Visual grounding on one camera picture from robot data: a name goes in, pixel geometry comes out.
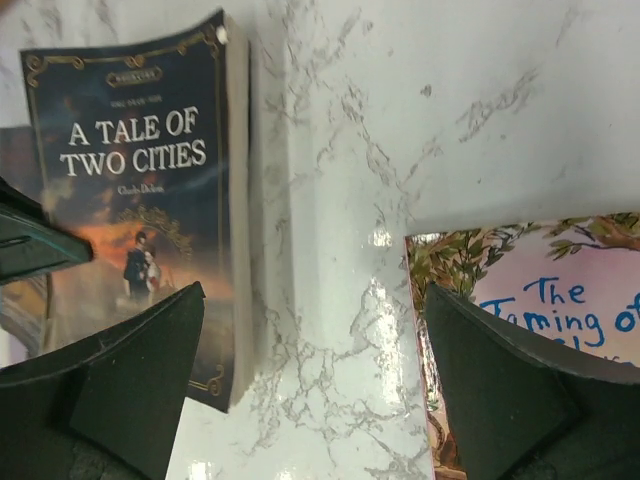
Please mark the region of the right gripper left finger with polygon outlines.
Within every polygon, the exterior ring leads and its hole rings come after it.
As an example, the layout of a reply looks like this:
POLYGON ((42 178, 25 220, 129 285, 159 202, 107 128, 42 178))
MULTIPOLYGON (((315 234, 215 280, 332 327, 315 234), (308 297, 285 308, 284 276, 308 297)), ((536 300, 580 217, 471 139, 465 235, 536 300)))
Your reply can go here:
POLYGON ((165 477, 204 317, 199 283, 1 371, 4 479, 165 477))

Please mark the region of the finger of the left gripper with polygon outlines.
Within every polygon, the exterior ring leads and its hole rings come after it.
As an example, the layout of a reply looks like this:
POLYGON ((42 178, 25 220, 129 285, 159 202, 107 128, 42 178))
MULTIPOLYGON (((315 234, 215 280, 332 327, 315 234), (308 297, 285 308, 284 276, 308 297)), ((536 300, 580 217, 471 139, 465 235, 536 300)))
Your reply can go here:
POLYGON ((39 203, 1 179, 1 284, 88 263, 89 241, 51 224, 39 203))

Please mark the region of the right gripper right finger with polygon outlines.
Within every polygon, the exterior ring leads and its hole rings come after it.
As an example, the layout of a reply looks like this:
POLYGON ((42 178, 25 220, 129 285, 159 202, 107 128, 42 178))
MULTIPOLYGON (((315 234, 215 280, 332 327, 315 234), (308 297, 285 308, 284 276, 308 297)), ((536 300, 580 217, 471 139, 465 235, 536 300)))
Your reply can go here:
POLYGON ((424 316, 468 478, 638 478, 638 368, 563 346, 434 283, 424 316))

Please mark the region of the A Tale of Two Cities book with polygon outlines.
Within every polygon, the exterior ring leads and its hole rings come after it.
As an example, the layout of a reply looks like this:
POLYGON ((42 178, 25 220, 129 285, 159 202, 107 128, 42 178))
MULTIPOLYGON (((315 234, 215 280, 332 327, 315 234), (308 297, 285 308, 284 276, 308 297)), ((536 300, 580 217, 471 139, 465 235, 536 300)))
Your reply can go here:
POLYGON ((227 411, 254 377, 246 35, 218 10, 152 41, 26 49, 21 64, 44 210, 94 252, 52 274, 44 350, 199 283, 187 394, 227 411))

